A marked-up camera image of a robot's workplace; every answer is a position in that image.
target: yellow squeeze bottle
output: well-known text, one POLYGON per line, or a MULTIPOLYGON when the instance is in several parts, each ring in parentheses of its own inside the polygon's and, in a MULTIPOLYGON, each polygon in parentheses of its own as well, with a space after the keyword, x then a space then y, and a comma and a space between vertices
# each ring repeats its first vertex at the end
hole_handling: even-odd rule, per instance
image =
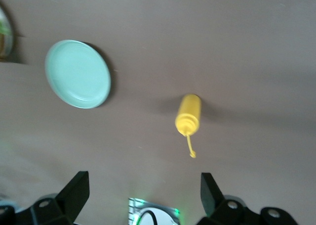
POLYGON ((190 136, 198 131, 200 115, 201 99, 194 94, 185 95, 180 104, 175 125, 177 130, 187 137, 190 156, 193 158, 196 157, 196 152, 192 149, 190 136))

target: black cable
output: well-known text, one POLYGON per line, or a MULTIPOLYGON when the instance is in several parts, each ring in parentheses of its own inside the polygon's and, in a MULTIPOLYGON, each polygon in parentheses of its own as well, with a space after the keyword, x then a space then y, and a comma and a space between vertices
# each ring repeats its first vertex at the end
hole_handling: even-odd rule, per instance
POLYGON ((145 214, 149 214, 150 216, 152 216, 154 225, 158 225, 158 224, 157 224, 156 216, 155 216, 155 214, 154 214, 151 210, 146 210, 145 212, 143 212, 143 214, 140 216, 140 219, 142 219, 142 217, 143 217, 145 214))

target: light blue object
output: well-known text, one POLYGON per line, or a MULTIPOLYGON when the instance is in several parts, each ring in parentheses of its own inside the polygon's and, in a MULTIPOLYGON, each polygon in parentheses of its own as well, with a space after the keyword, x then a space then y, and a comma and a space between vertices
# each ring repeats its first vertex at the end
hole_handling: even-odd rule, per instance
POLYGON ((85 43, 64 40, 54 44, 45 61, 46 77, 64 102, 83 109, 101 105, 111 89, 107 64, 85 43))

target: screw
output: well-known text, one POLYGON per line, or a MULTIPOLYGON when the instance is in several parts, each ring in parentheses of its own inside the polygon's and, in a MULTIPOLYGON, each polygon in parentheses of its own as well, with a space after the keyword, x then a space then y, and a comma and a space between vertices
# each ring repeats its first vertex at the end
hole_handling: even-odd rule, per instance
POLYGON ((274 209, 269 209, 268 210, 268 214, 271 217, 274 217, 274 218, 279 218, 280 217, 280 213, 277 210, 274 210, 274 209))
POLYGON ((49 204, 49 202, 50 202, 50 200, 44 200, 44 201, 42 201, 42 202, 39 204, 39 207, 40 207, 40 208, 43 208, 43 207, 47 206, 47 205, 49 204))
POLYGON ((236 209, 236 208, 238 208, 238 205, 234 201, 229 201, 228 207, 230 207, 231 209, 236 209))
POLYGON ((1 215, 1 214, 4 214, 6 210, 7 210, 7 208, 0 209, 0 215, 1 215))

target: turquoise plate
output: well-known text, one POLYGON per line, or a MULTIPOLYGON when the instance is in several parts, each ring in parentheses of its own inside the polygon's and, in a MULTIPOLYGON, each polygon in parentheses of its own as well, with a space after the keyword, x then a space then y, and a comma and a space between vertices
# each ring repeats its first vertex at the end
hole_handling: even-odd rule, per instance
POLYGON ((54 44, 47 53, 45 70, 53 91, 72 106, 91 109, 101 105, 109 95, 108 66, 85 43, 65 40, 54 44))

